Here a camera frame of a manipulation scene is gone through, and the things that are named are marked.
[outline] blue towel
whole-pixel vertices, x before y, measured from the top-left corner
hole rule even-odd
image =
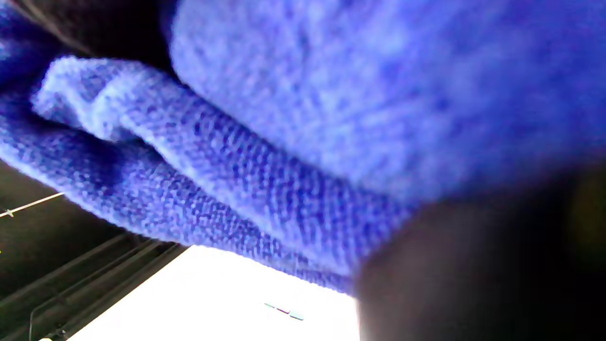
[[[606,1],[163,3],[179,79],[0,7],[0,158],[135,233],[351,292],[423,205],[606,158]]]

